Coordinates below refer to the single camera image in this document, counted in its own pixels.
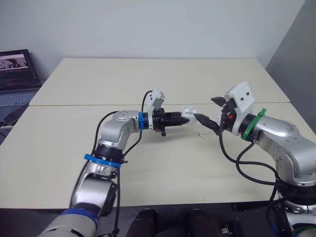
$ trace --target robotic arm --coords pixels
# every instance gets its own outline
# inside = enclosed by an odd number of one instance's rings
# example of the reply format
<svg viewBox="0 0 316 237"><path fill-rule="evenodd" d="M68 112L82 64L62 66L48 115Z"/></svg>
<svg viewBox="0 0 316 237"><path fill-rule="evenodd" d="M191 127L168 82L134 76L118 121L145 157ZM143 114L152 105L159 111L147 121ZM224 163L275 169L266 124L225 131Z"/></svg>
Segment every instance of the robotic arm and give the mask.
<svg viewBox="0 0 316 237"><path fill-rule="evenodd" d="M227 130L246 141L258 144L276 163L275 186L281 199L271 202L280 237L316 226L316 145L302 137L289 122L265 116L265 109L252 114L254 99L246 82L229 90L225 98L212 100L223 107L220 125L192 108L165 113L164 94L154 89L148 99L148 112L118 111L100 129L100 139L87 160L71 198L70 209L58 216L41 237L92 237L101 215L108 215L116 198L117 184L112 179L125 163L123 150L131 133L144 129L194 123L212 129L221 137Z"/></svg>
<svg viewBox="0 0 316 237"><path fill-rule="evenodd" d="M100 128L100 139L87 160L75 185L70 209L58 216L40 237L93 237L100 216L111 213L118 185L112 180L124 161L123 150L131 133L144 129L160 131L165 127L194 122L188 107L181 112L165 113L164 94L154 89L148 99L148 112L118 111Z"/></svg>
<svg viewBox="0 0 316 237"><path fill-rule="evenodd" d="M230 89L225 98L212 100L223 107L221 125L195 114L204 126L220 135L221 127L258 144L276 164L280 202L271 206L280 237L291 236L299 228L316 226L316 144L304 138L289 122L265 116L266 109L252 114L254 99L247 82Z"/></svg>

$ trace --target table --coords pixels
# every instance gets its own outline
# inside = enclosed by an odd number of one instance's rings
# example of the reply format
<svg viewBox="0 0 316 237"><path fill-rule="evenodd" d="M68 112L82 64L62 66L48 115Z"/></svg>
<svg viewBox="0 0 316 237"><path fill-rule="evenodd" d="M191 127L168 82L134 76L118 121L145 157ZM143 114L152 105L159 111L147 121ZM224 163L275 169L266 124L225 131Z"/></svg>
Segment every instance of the table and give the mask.
<svg viewBox="0 0 316 237"><path fill-rule="evenodd" d="M92 148L95 127L114 110L139 110L153 86L164 91L165 110L191 104L215 119L221 108L209 99L248 81L266 113L296 124L308 139L315 134L256 59L80 59L62 60L0 146L0 208L67 208ZM203 131L206 138L198 136ZM267 200L271 187L241 177L227 161L218 137L200 124L168 128L167 136L144 131L142 142L122 167L122 206ZM132 134L127 147L138 134ZM229 154L247 143L225 134ZM244 157L273 165L259 147ZM243 167L273 180L262 167Z"/></svg>
<svg viewBox="0 0 316 237"><path fill-rule="evenodd" d="M139 105L153 87L165 93L165 104L209 104L242 81L248 81L257 103L289 102L253 58L66 58L30 105Z"/></svg>
<svg viewBox="0 0 316 237"><path fill-rule="evenodd" d="M221 108L195 105L215 118ZM32 106L0 146L0 208L67 208L70 196L92 147L99 119L113 110L140 106ZM166 105L178 111L180 105ZM290 103L258 103L254 113L291 120L308 139L316 136ZM203 131L206 138L198 136ZM267 200L272 188L240 176L222 155L218 137L195 124L166 129L167 136L143 132L143 139L126 157L121 171L121 204L153 205ZM136 141L132 134L127 147ZM236 157L247 142L226 132L224 142ZM243 158L273 165L273 159L255 146ZM243 170L256 178L273 180L264 168Z"/></svg>

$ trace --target black wire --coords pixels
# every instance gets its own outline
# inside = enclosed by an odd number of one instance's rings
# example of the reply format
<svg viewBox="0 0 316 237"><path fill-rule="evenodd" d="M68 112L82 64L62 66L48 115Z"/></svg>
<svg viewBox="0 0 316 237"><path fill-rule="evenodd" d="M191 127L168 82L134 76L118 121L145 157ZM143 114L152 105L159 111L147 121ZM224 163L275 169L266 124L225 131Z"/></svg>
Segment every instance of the black wire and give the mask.
<svg viewBox="0 0 316 237"><path fill-rule="evenodd" d="M152 92L152 90L147 91L144 95L143 102L142 102L142 109L141 109L142 112L144 111L144 104L145 104L146 97L150 92ZM128 150L124 153L124 156L126 156L140 142L141 139L142 139L142 130L140 130L140 132L139 132L138 140L130 148L128 148ZM119 226L119 206L120 206L120 171L119 171L119 168L117 171L117 175L118 175L117 176L118 177L118 179L117 179L117 183L118 183L117 209L116 209L116 213L115 213L114 230L112 232L114 237L116 237L117 234L119 233L119 229L118 229L118 226Z"/></svg>
<svg viewBox="0 0 316 237"><path fill-rule="evenodd" d="M224 147L224 143L223 143L223 130L224 130L224 117L225 117L225 112L222 112L222 116L221 116L221 122L220 122L220 128L219 128L219 143L220 143L220 146L221 146L221 149L222 149L222 152L224 154L224 156L231 162L235 163L236 166L237 166L237 170L238 172L243 176L245 177L246 179L249 179L253 182L256 182L256 183L259 183L259 184L265 184L265 185L278 185L277 183L275 182L268 182L268 181L263 181L263 180L258 180L258 179L254 179L248 175L246 175L245 173L242 172L242 170L240 169L239 167L239 164L254 164L254 165L260 165L260 166L264 166L268 169L270 169L276 176L276 179L277 180L280 180L280 177L278 176L278 173L277 171L270 165L268 164L265 164L265 163L262 163L262 162L256 162L256 161L240 161L240 160L234 160L232 159L226 152L225 150L225 147ZM245 154L251 147L253 147L254 144L250 144L247 148L245 148L240 154L239 154L239 159L241 158L241 156L243 154Z"/></svg>
<svg viewBox="0 0 316 237"><path fill-rule="evenodd" d="M119 207L120 207L120 170L119 170L119 168L118 168L117 174L118 174L118 179L117 179L117 183L118 183L117 209L115 212L114 230L112 232L114 237L116 237L117 234L119 233L119 229L118 229L118 226L119 226Z"/></svg>
<svg viewBox="0 0 316 237"><path fill-rule="evenodd" d="M145 99L150 92L152 92L152 90L147 91L144 95L143 102L142 102L142 112L144 111ZM124 153L124 156L127 155L130 152L130 150L132 150L140 142L140 140L142 139L142 134L143 134L143 131L140 130L138 140L130 148L128 148L128 150Z"/></svg>
<svg viewBox="0 0 316 237"><path fill-rule="evenodd" d="M239 166L239 162L240 162L240 158L250 149L253 147L253 145L255 145L254 142L252 142L248 147L246 147L237 157L236 159L236 168L238 170L238 172L243 176L245 177L246 179L249 179L253 182L256 182L256 183L259 183L259 184L265 184L265 185L272 185L272 186L275 186L276 183L275 182L268 182L268 181L263 181L263 180L259 180L259 179L255 179L255 178L252 178L251 176L249 175L246 175L244 172L242 172L240 166Z"/></svg>
<svg viewBox="0 0 316 237"><path fill-rule="evenodd" d="M100 126L102 124L102 122L110 115L112 114L115 114L117 111L113 111L113 112L110 112L108 113L107 115L105 115L101 120L100 122L98 123L98 126L97 126L97 130L95 131L95 137L94 137L94 143L93 143L93 148L92 148L92 151L91 151L91 155L93 155L94 153L94 150L97 146L97 142L98 142L98 135L99 135L99 129L100 129Z"/></svg>
<svg viewBox="0 0 316 237"><path fill-rule="evenodd" d="M273 199L275 199L275 196L277 194L277 186L274 186L272 194L270 196L269 202L273 201Z"/></svg>
<svg viewBox="0 0 316 237"><path fill-rule="evenodd" d="M273 228L272 228L272 222L270 220L270 211L271 211L271 208L276 205L277 203L285 200L286 198L285 197L282 197L282 198L279 198L277 200L274 200L272 202L270 202L270 204L268 205L267 207L267 211L266 211L266 220L267 220L267 223L269 224L269 227L271 228L271 230L274 232Z"/></svg>

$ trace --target white wall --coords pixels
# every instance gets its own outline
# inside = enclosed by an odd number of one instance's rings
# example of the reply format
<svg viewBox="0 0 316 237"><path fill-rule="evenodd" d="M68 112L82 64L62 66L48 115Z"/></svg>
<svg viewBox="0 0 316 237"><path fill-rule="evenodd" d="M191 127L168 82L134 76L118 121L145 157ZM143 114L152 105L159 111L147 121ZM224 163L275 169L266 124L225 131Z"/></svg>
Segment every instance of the white wall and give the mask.
<svg viewBox="0 0 316 237"><path fill-rule="evenodd" d="M256 57L266 66L304 0L0 0L0 51L42 79L64 57Z"/></svg>

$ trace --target gray wall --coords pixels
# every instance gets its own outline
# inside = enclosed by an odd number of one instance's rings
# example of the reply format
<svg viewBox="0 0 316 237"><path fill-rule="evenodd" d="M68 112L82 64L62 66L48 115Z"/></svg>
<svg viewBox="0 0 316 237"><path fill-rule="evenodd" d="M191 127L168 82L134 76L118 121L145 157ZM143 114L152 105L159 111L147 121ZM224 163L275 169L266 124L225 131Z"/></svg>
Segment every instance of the gray wall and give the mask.
<svg viewBox="0 0 316 237"><path fill-rule="evenodd" d="M316 133L315 0L306 0L266 70Z"/></svg>
<svg viewBox="0 0 316 237"><path fill-rule="evenodd" d="M0 0L0 51L46 79L64 57L255 57L266 66L304 0Z"/></svg>

